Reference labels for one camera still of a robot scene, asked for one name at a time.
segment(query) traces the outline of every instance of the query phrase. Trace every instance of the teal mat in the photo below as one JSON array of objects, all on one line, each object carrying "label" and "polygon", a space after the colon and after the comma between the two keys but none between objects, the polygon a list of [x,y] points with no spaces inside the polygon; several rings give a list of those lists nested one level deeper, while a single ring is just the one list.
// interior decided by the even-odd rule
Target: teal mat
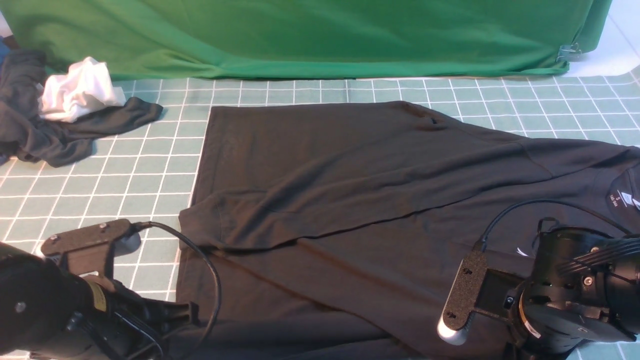
[{"label": "teal mat", "polygon": [[[162,119],[97,142],[97,153],[63,168],[0,167],[0,240],[35,252],[51,234],[127,217],[178,227],[198,170],[209,109],[405,100],[479,126],[530,137],[640,145],[640,68],[623,76],[547,79],[340,81],[138,80],[128,96],[166,106]],[[143,234],[117,259],[116,278],[145,297],[175,298],[177,240]],[[16,353],[8,358],[24,358]],[[570,359],[640,359],[640,345],[594,344]]]}]

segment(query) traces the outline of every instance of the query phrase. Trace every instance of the black cable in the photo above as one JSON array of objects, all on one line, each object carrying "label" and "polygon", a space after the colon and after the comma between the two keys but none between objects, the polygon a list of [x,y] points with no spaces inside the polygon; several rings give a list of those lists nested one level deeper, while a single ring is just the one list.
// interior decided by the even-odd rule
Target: black cable
[{"label": "black cable", "polygon": [[[598,265],[604,265],[607,263],[613,263],[617,260],[633,256],[640,253],[640,238],[628,239],[623,243],[613,245],[604,249],[600,249],[594,252],[589,252],[585,255],[579,256],[575,259],[565,259],[566,262],[558,265],[557,271],[560,276],[581,272],[584,270],[594,270],[594,267]],[[610,273],[612,276],[629,283],[631,280],[618,276],[617,274]]]},{"label": "black cable", "polygon": [[222,286],[220,284],[220,275],[218,275],[218,271],[216,270],[216,267],[213,265],[213,263],[211,263],[211,260],[209,259],[207,254],[205,254],[202,251],[202,249],[198,247],[198,245],[194,244],[193,241],[191,241],[188,237],[184,236],[178,230],[168,225],[164,225],[159,222],[153,222],[153,221],[137,222],[133,224],[133,226],[136,227],[139,231],[148,229],[149,227],[157,227],[158,229],[162,229],[167,233],[170,233],[171,235],[175,236],[176,238],[178,238],[178,240],[185,243],[185,245],[187,245],[191,250],[193,250],[196,254],[198,254],[202,258],[202,260],[204,260],[204,262],[209,267],[209,270],[211,271],[211,275],[213,276],[213,282],[214,282],[214,288],[215,288],[214,297],[216,299],[216,306],[214,307],[213,312],[209,317],[209,322],[207,323],[207,327],[205,328],[204,332],[202,333],[202,336],[200,337],[196,345],[194,345],[194,347],[189,352],[177,358],[177,360],[185,360],[189,356],[191,356],[191,354],[202,345],[202,343],[209,337],[209,335],[211,335],[211,331],[213,330],[214,325],[216,325],[216,320],[218,319],[218,313],[220,312],[220,306],[222,305],[222,298],[221,298]]},{"label": "black cable", "polygon": [[[124,311],[123,309],[114,311],[113,314],[121,319],[121,321],[125,322],[129,327],[131,327],[135,331],[138,331],[149,341],[151,341],[151,343],[156,346],[158,352],[160,353],[160,360],[166,359],[164,357],[164,348],[166,347],[166,345],[164,344],[162,337],[160,337],[160,335],[156,331],[154,331],[147,324],[140,321],[140,319],[136,318],[134,315],[128,313],[127,311]],[[137,355],[138,354],[133,354],[129,356],[129,360],[134,359]]]},{"label": "black cable", "polygon": [[95,346],[100,349],[100,351],[107,357],[109,360],[127,360],[124,356],[120,355],[111,345],[105,340],[105,338],[100,335],[98,330],[93,326],[89,321],[83,321],[79,328],[84,331],[91,340],[95,343]]},{"label": "black cable", "polygon": [[[591,264],[591,263],[586,263],[586,262],[580,260],[580,257],[572,259],[572,258],[565,258],[564,256],[558,256],[558,255],[555,255],[555,254],[553,254],[551,252],[547,252],[547,251],[545,251],[545,253],[548,256],[552,256],[554,258],[566,260],[566,264],[569,264],[569,265],[577,264],[577,265],[580,265],[582,267],[582,268],[578,268],[577,270],[567,271],[567,270],[564,270],[564,268],[562,267],[564,265],[559,265],[559,266],[556,267],[556,272],[557,272],[558,276],[560,276],[560,277],[564,277],[564,276],[569,275],[571,273],[578,272],[578,271],[583,271],[583,270],[591,270],[594,273],[599,271],[599,269],[595,268],[597,265],[594,265],[594,264]],[[604,273],[605,274],[609,274],[610,276],[613,276],[613,277],[615,277],[617,279],[620,279],[620,280],[622,280],[624,282],[627,282],[627,283],[629,283],[631,285],[636,285],[636,282],[634,280],[627,279],[624,276],[621,276],[621,275],[618,275],[618,274],[616,274],[614,272],[611,272],[611,271],[609,271],[609,269],[605,269]]]},{"label": "black cable", "polygon": [[475,251],[481,251],[484,252],[486,250],[486,241],[487,238],[489,237],[489,233],[493,230],[493,228],[495,227],[495,225],[502,220],[502,218],[507,215],[508,213],[510,213],[512,210],[519,208],[520,206],[524,206],[524,205],[529,205],[529,204],[536,204],[536,203],[541,203],[541,202],[546,202],[546,203],[550,203],[550,204],[558,204],[558,205],[564,205],[564,206],[568,206],[570,208],[574,208],[574,209],[578,209],[581,211],[584,211],[587,214],[590,214],[594,217],[599,218],[600,220],[608,223],[609,225],[617,228],[618,230],[622,231],[623,233],[625,233],[626,235],[631,235],[631,231],[627,230],[626,228],[624,228],[622,225],[618,224],[617,222],[611,220],[610,218],[607,218],[606,216],[597,213],[596,211],[593,211],[591,209],[585,208],[583,206],[580,205],[576,205],[576,204],[572,204],[571,202],[566,202],[566,201],[562,201],[562,200],[554,200],[554,199],[535,199],[535,200],[527,200],[527,201],[522,201],[519,202],[517,204],[511,205],[510,207],[502,210],[502,212],[500,212],[498,214],[498,216],[496,216],[491,223],[489,223],[489,226],[486,227],[486,229],[484,230],[483,234],[480,236],[480,239],[478,239],[476,241],[476,243],[474,244],[474,250]]}]

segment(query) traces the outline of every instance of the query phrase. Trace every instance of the crumpled white cloth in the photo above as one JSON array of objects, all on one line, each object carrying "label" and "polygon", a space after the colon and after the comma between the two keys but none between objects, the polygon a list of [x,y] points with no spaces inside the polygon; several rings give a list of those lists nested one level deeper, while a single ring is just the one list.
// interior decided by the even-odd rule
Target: crumpled white cloth
[{"label": "crumpled white cloth", "polygon": [[47,120],[74,122],[108,106],[123,106],[122,88],[114,88],[106,63],[88,57],[69,67],[67,75],[47,79],[40,101],[40,116]]}]

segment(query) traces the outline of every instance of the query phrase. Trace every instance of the green fabric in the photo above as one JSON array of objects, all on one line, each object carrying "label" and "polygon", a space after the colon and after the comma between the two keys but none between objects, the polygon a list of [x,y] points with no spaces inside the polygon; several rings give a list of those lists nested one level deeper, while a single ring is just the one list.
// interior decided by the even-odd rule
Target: green fabric
[{"label": "green fabric", "polygon": [[610,0],[0,0],[22,47],[114,79],[559,74]]},{"label": "green fabric", "polygon": [[602,35],[604,22],[607,20],[612,1],[613,0],[593,1],[593,6],[589,11],[584,27],[575,41],[578,43],[578,49],[583,53],[594,51],[596,47],[598,47],[600,35]]}]

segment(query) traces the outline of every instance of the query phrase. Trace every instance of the black t-shirt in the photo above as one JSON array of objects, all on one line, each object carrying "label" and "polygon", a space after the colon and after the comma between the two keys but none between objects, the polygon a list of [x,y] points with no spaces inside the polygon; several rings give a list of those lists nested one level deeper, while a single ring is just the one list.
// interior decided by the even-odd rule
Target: black t-shirt
[{"label": "black t-shirt", "polygon": [[[463,256],[493,217],[529,199],[574,202],[640,231],[639,160],[635,147],[530,139],[407,102],[213,108],[193,205],[180,214],[221,272],[220,322],[198,355],[497,359],[500,323],[477,316],[459,347],[436,333]],[[529,275],[549,216],[620,235],[533,204],[494,229],[489,265]],[[177,298],[203,319],[209,276],[185,250]]]}]

